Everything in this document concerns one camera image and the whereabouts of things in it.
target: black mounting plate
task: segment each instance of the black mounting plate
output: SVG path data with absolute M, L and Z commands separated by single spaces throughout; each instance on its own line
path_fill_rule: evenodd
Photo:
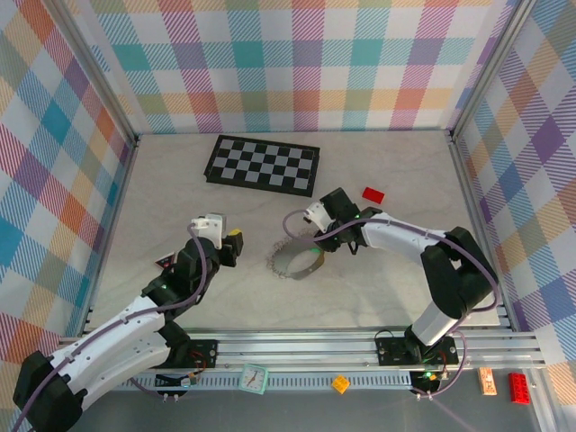
M 444 353 L 447 365 L 458 365 L 456 344 L 454 339 L 449 336 L 440 339 L 421 362 L 409 355 L 405 337 L 378 337 L 375 342 L 380 366 L 443 365 L 444 359 L 440 352 Z
M 410 371 L 410 382 L 412 383 L 412 387 L 415 389 L 420 390 L 421 392 L 430 392 L 434 394 L 440 388 L 440 380 L 435 379 L 430 381 L 428 376 L 425 376 L 422 371 Z M 414 394 L 418 394 L 419 392 L 416 390 L 410 390 Z
M 155 369 L 195 369 L 197 367 L 193 352 L 200 353 L 206 360 L 206 369 L 216 367 L 218 341 L 216 339 L 191 339 L 170 351 L 168 359 Z

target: plaid wallpaper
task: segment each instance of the plaid wallpaper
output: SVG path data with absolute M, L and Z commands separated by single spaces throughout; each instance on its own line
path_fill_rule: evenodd
M 41 1 L 0 2 L 0 430 L 20 362 L 82 318 L 128 154 Z
M 462 151 L 522 329 L 576 426 L 576 2 L 540 0 Z
M 444 128 L 516 1 L 66 3 L 135 129 L 174 133 Z

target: black and white checkerboard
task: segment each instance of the black and white checkerboard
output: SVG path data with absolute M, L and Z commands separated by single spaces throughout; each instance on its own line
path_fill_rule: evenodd
M 220 135 L 204 170 L 208 183 L 312 196 L 316 147 Z

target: small red block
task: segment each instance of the small red block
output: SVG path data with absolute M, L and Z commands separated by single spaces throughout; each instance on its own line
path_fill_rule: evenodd
M 510 380 L 510 396 L 512 401 L 524 405 L 530 403 L 530 392 L 528 391 L 526 376 L 523 373 L 509 373 L 508 378 Z
M 382 204 L 384 192 L 377 191 L 372 187 L 366 187 L 364 193 L 362 193 L 362 197 L 374 203 Z

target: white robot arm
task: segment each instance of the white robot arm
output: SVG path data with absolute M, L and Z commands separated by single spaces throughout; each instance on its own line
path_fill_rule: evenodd
M 360 246 L 389 249 L 424 267 L 432 302 L 407 328 L 402 341 L 379 339 L 384 345 L 379 346 L 384 351 L 381 365 L 414 365 L 440 348 L 451 351 L 454 341 L 446 333 L 487 295 L 498 293 L 497 276 L 466 229 L 424 229 L 372 207 L 360 211 L 341 188 L 305 213 L 304 219 L 319 228 L 315 243 L 327 252 L 344 243 L 353 255 Z M 448 363 L 457 363 L 457 357 L 448 358 Z
M 191 352 L 203 350 L 204 361 L 215 363 L 217 342 L 190 340 L 174 318 L 202 300 L 221 266 L 236 265 L 242 233 L 222 238 L 225 222 L 219 214 L 192 220 L 189 230 L 199 234 L 122 312 L 48 357 L 40 351 L 26 357 L 13 395 L 22 410 L 14 430 L 26 416 L 37 432 L 67 431 L 83 411 L 135 374 L 158 365 L 195 368 Z

